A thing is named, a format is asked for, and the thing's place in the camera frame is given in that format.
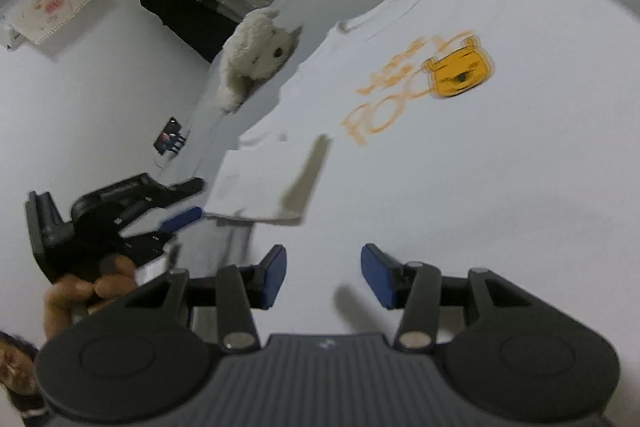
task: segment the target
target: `white stuffed animal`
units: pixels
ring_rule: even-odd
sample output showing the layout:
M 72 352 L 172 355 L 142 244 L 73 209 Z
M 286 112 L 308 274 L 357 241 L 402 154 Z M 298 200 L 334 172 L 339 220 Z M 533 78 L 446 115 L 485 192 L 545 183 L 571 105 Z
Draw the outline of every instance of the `white stuffed animal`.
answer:
M 218 107 L 235 111 L 252 87 L 276 74 L 293 52 L 296 33 L 273 24 L 278 13 L 270 8 L 249 12 L 222 46 Z

